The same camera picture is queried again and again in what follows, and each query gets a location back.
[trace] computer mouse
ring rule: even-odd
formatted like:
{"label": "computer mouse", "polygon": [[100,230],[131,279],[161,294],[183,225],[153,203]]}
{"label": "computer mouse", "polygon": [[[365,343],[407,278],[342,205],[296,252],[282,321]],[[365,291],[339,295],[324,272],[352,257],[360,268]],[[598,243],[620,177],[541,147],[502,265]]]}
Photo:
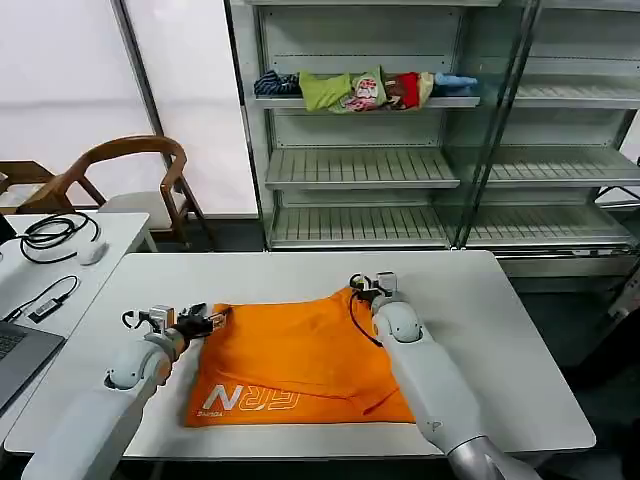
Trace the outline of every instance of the computer mouse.
{"label": "computer mouse", "polygon": [[104,254],[107,253],[109,244],[102,240],[87,243],[86,245],[78,248],[78,255],[76,259],[80,265],[93,265],[98,263]]}

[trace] black wire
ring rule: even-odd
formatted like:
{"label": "black wire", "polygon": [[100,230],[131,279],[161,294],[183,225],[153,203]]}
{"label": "black wire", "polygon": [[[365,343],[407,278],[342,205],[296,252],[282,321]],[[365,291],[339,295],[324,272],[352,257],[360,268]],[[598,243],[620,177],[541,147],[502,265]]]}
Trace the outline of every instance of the black wire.
{"label": "black wire", "polygon": [[375,338],[373,338],[371,335],[369,335],[367,332],[365,332],[364,329],[360,326],[360,324],[356,320],[356,317],[353,315],[353,299],[357,295],[358,295],[358,292],[355,291],[355,292],[353,292],[353,294],[351,294],[351,298],[349,299],[349,315],[351,315],[351,321],[356,326],[356,328],[358,330],[360,330],[360,333],[362,333],[365,337],[367,337],[376,347],[381,347],[382,343],[380,343]]}
{"label": "black wire", "polygon": [[78,284],[80,283],[80,280],[75,275],[66,275],[66,276],[64,276],[62,278],[59,278],[58,280],[53,282],[51,285],[49,285],[47,288],[45,288],[42,292],[40,292],[40,294],[37,297],[34,297],[33,299],[29,300],[28,302],[24,302],[19,307],[14,308],[11,311],[11,313],[6,315],[1,321],[3,321],[3,322],[15,322],[20,317],[20,315],[22,315],[24,313],[23,310],[22,310],[24,307],[26,307],[28,305],[31,305],[32,303],[37,302],[42,297],[44,297],[47,293],[49,293],[53,288],[55,288],[57,285],[59,285],[60,283],[64,282],[65,280],[68,280],[70,278],[73,278],[73,287],[71,287],[66,293],[63,293],[62,295],[60,295],[58,297],[58,299],[57,299],[60,302],[64,302],[75,291],[75,289],[78,287]]}
{"label": "black wire", "polygon": [[[79,217],[82,217],[83,221],[80,225],[76,225],[73,220],[64,218],[65,215],[77,215]],[[100,226],[93,218],[82,212],[56,213],[55,215],[43,218],[33,225],[30,225],[24,231],[24,234],[18,235],[15,238],[20,239],[20,251],[27,260],[39,265],[48,265],[51,263],[63,262],[64,260],[75,257],[76,255],[78,255],[78,252],[73,252],[65,255],[64,257],[54,258],[51,260],[36,260],[35,258],[31,258],[27,254],[25,247],[29,247],[33,250],[48,250],[50,248],[57,247],[58,245],[62,245],[64,242],[69,240],[77,232],[86,227],[89,223],[91,223],[95,229],[95,233],[91,238],[91,241],[95,242],[100,236]],[[42,230],[43,228],[48,228],[53,225],[63,225],[64,229],[52,233],[40,232],[40,230]]]}

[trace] laptop keyboard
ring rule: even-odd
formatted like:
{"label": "laptop keyboard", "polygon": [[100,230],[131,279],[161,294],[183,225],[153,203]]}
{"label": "laptop keyboard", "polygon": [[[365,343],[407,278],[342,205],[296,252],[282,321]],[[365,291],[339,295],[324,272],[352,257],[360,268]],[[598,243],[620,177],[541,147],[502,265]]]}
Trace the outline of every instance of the laptop keyboard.
{"label": "laptop keyboard", "polygon": [[9,355],[26,336],[25,333],[0,333],[0,360]]}

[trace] white wall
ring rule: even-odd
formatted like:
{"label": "white wall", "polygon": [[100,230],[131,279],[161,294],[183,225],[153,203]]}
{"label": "white wall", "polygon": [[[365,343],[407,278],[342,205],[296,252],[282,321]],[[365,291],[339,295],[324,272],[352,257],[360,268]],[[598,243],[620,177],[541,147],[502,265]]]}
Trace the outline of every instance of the white wall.
{"label": "white wall", "polygon": [[257,216],[222,0],[131,0],[165,134],[187,152],[205,213]]}
{"label": "white wall", "polygon": [[[640,115],[636,114],[633,123],[631,124],[631,128],[627,133],[627,137],[624,142],[622,142],[622,146],[620,147],[620,152],[626,156],[630,162],[635,164],[640,157]],[[634,192],[637,195],[640,195],[640,187],[627,187],[629,190]],[[626,194],[622,190],[615,189],[611,192],[603,195],[598,199],[598,203],[601,204],[615,204],[615,203],[624,203],[624,202],[633,202],[638,203],[638,200],[633,198],[631,195]]]}
{"label": "white wall", "polygon": [[[61,173],[97,144],[149,133],[108,0],[0,4],[0,159]],[[155,190],[163,173],[160,156],[139,155],[96,165],[88,176],[110,197]],[[71,196],[88,203],[79,188]]]}

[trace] white desk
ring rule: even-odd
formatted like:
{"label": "white desk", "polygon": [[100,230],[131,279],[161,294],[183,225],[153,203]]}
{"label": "white desk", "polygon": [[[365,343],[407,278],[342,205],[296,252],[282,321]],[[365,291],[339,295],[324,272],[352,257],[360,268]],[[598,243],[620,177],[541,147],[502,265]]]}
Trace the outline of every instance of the white desk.
{"label": "white desk", "polygon": [[[11,430],[5,448],[33,452],[59,413],[103,381],[142,332],[120,315],[154,304],[311,300],[354,272],[392,270],[399,287],[476,391],[494,441],[510,452],[589,448],[594,433],[498,262],[488,252],[128,255],[100,292]],[[438,455],[414,425],[182,427],[197,366],[192,346],[147,404],[126,455],[162,459]]]}
{"label": "white desk", "polygon": [[[64,305],[40,324],[34,324],[25,311],[15,323],[25,327],[55,333],[69,338],[76,325],[89,308],[89,305],[113,273],[122,257],[126,253],[135,251],[145,240],[146,224],[149,220],[147,213],[91,213],[102,229],[100,238],[109,243],[105,256],[95,265],[82,266],[75,258],[51,265],[36,265],[29,262],[20,253],[18,240],[12,240],[0,246],[2,260],[0,260],[0,318],[4,317],[15,307],[26,302],[45,288],[65,275],[76,275],[80,284],[76,292],[69,297]],[[9,215],[5,217],[18,234],[47,215]],[[71,217],[76,223],[81,219]],[[87,225],[65,244],[47,251],[47,255],[56,252],[69,252],[76,245],[89,242],[94,229]],[[40,306],[44,300],[61,295],[73,285],[73,281],[65,281],[50,294],[36,302],[33,307]],[[27,401],[40,383],[49,365],[46,365],[22,394],[16,398],[10,407],[0,416],[0,442],[2,442]]]}

